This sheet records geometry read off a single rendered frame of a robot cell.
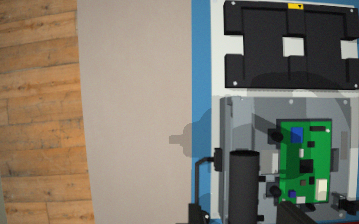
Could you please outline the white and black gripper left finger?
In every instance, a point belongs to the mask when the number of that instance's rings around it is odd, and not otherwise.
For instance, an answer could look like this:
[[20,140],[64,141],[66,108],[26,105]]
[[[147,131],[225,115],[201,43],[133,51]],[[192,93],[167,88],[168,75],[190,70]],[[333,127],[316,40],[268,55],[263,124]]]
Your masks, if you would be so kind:
[[201,206],[197,203],[188,203],[188,223],[176,224],[204,224]]

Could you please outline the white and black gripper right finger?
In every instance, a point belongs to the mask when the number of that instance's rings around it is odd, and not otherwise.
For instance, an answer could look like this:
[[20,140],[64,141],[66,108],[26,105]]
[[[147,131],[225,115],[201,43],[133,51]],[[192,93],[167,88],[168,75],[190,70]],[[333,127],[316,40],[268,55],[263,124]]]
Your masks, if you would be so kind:
[[276,224],[318,224],[291,201],[277,204]]

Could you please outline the green circuit board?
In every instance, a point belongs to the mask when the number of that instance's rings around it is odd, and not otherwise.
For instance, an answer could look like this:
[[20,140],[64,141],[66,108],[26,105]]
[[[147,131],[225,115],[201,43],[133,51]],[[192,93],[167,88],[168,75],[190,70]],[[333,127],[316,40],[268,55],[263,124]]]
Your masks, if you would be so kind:
[[328,202],[331,122],[281,122],[281,133],[279,203]]

